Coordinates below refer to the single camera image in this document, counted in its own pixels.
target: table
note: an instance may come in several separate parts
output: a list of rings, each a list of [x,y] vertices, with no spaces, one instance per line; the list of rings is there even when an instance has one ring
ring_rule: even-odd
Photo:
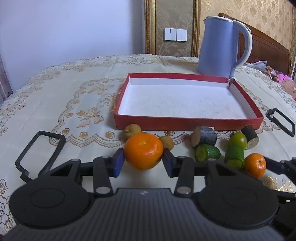
[[[173,72],[196,73],[195,57],[166,57],[154,55],[125,55],[77,60],[49,67],[28,80],[26,86],[9,97],[0,110],[0,234],[10,231],[15,222],[8,209],[12,192],[24,184],[15,168],[15,160],[40,130],[65,135],[67,143],[54,166],[79,158],[90,162],[98,156],[112,156],[123,147],[122,131],[115,128],[113,111],[121,86],[128,73]],[[278,83],[270,81],[261,72],[249,67],[236,69],[234,77],[252,97],[265,115],[277,107],[294,122],[296,102]],[[256,131],[260,142],[245,156],[258,152],[275,160],[290,160],[296,156],[295,138],[280,130],[267,118]],[[194,157],[188,131],[150,131],[156,136],[173,138],[175,156]],[[230,131],[220,131],[216,146],[225,151]],[[56,148],[57,141],[40,137],[22,160],[30,177],[36,178]],[[118,178],[110,178],[113,189],[171,188],[176,178],[166,175],[160,162],[155,168],[137,171],[125,163]],[[262,180],[273,189],[294,192],[294,184],[285,175],[266,171]],[[194,190],[205,187],[204,177],[195,177]],[[82,186],[92,191],[92,178],[85,177]]]

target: black handle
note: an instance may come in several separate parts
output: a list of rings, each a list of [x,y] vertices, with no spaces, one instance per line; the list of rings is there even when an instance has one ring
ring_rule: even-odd
[[[177,157],[181,168],[174,194],[180,197],[190,197],[194,191],[194,160],[190,157]]]
[[[17,160],[15,161],[16,168],[22,173],[20,178],[24,182],[29,182],[32,181],[32,179],[29,177],[29,172],[25,168],[23,168],[20,164],[20,161],[23,159],[25,154],[28,152],[28,150],[31,148],[31,146],[34,144],[34,142],[38,139],[39,136],[47,136],[47,137],[52,137],[55,139],[59,140],[59,143],[53,153],[53,155],[50,157],[48,162],[45,164],[45,166],[41,169],[41,171],[38,173],[38,176],[41,176],[43,173],[48,172],[54,161],[56,160],[57,156],[63,149],[65,143],[66,143],[66,138],[64,135],[56,134],[56,133],[51,133],[51,132],[46,132],[46,131],[38,131],[37,134],[32,138],[32,140],[29,142],[29,144],[25,147],[25,149],[22,151],[22,153],[19,155]]]
[[[113,189],[106,169],[107,158],[97,157],[93,160],[94,196],[108,197],[113,195]]]
[[[275,112],[278,112],[282,117],[284,117],[291,125],[292,130],[288,130],[280,121],[275,118],[274,116],[271,117]],[[288,135],[294,137],[295,135],[295,123],[291,121],[285,114],[283,114],[281,111],[279,111],[277,108],[269,109],[269,111],[266,114],[266,117],[270,119],[272,122],[274,122],[276,125],[278,125],[284,132],[286,132]]]

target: blue kettle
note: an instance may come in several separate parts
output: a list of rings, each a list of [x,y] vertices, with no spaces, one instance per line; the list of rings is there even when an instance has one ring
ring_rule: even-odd
[[[204,23],[197,71],[204,75],[233,77],[235,68],[243,65],[251,54],[251,30],[240,21],[218,16],[209,16]],[[237,60],[239,30],[245,38],[245,49]]]

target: white light switch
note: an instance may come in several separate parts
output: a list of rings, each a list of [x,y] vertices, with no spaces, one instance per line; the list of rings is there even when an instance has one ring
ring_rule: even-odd
[[[177,34],[175,28],[165,28],[165,40],[176,41]]]
[[[187,41],[186,29],[177,29],[177,41]]]

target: kettle handle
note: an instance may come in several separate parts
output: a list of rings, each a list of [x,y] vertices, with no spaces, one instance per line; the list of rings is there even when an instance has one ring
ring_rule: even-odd
[[[250,57],[250,54],[252,51],[252,46],[253,46],[253,38],[252,38],[252,34],[251,34],[252,31],[250,30],[250,28],[248,26],[246,26],[242,22],[236,21],[236,20],[233,20],[233,23],[236,25],[236,28],[243,33],[244,39],[246,42],[245,48],[244,48],[244,53],[243,53],[242,57],[236,63],[234,63],[233,67],[235,68],[235,67],[239,67],[239,66],[243,65]]]

